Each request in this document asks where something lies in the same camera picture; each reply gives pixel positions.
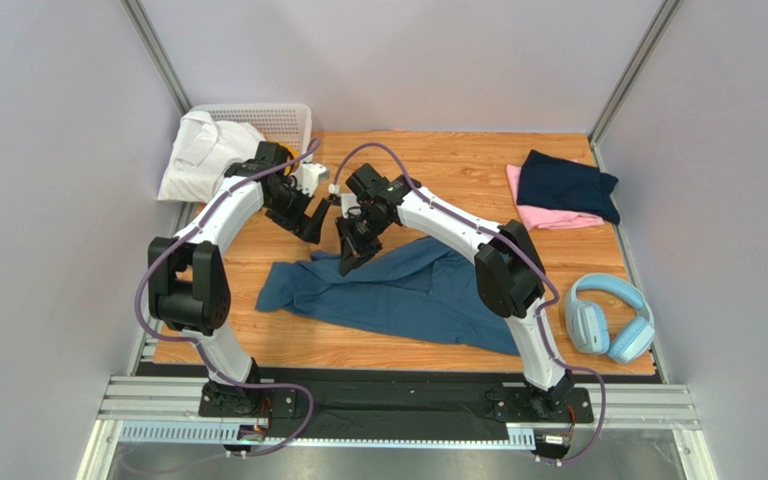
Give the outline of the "teal blue t shirt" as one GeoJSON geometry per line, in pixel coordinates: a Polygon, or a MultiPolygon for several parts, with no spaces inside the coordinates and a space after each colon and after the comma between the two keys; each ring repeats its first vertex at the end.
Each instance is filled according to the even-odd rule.
{"type": "Polygon", "coordinates": [[[340,257],[317,250],[307,260],[276,262],[255,308],[286,310],[326,323],[440,344],[516,355],[502,318],[480,300],[474,266],[424,237],[342,276],[340,257]]]}

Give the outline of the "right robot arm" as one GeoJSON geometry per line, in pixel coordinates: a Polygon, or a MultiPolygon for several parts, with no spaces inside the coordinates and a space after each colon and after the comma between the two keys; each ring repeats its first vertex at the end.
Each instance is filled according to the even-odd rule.
{"type": "Polygon", "coordinates": [[[546,319],[547,276],[526,228],[470,215],[408,176],[389,180],[369,164],[356,170],[347,186],[347,191],[335,183],[328,187],[342,208],[336,220],[339,273],[371,261],[382,249],[380,235],[392,225],[448,246],[474,266],[480,300],[511,332],[530,391],[527,407],[542,420],[574,415],[580,403],[572,396],[572,370],[564,366],[546,319]]]}

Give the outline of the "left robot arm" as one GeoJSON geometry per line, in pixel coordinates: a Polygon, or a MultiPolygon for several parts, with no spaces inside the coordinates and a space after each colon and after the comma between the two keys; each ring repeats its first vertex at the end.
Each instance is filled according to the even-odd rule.
{"type": "Polygon", "coordinates": [[[195,219],[171,238],[157,237],[148,247],[148,271],[139,299],[149,314],[172,331],[170,341],[197,351],[208,371],[199,413],[203,417],[265,414],[266,390],[259,367],[228,325],[232,295],[224,254],[247,221],[259,211],[300,240],[316,244],[329,208],[321,201],[306,210],[318,186],[329,177],[313,163],[318,148],[294,156],[285,146],[261,142],[254,156],[230,164],[217,193],[195,219]]]}

